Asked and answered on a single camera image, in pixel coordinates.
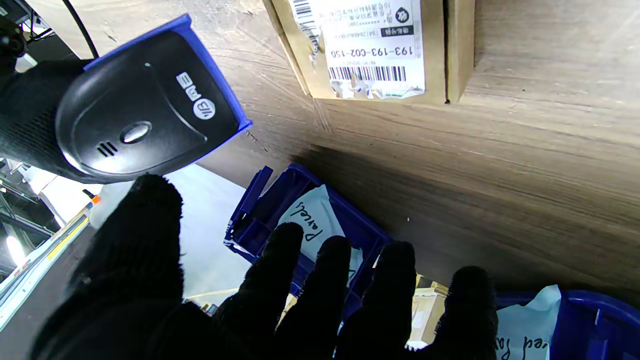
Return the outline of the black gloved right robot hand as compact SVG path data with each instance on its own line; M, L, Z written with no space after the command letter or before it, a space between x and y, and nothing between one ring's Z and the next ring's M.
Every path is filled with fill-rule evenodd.
M89 63L89 59L42 61L24 73L1 78L0 152L3 158L74 182L105 184L66 160L55 132L58 105Z

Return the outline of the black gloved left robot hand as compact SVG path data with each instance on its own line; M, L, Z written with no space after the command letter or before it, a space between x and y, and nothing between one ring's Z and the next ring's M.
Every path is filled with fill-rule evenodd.
M452 277L432 344L406 347L415 251L381 252L362 307L342 321L351 244L327 239L302 292L282 315L303 228L275 228L238 292L212 316L184 301L179 262L183 200L166 178L138 177L93 236L67 299L34 340L32 360L495 360L496 294L480 267Z

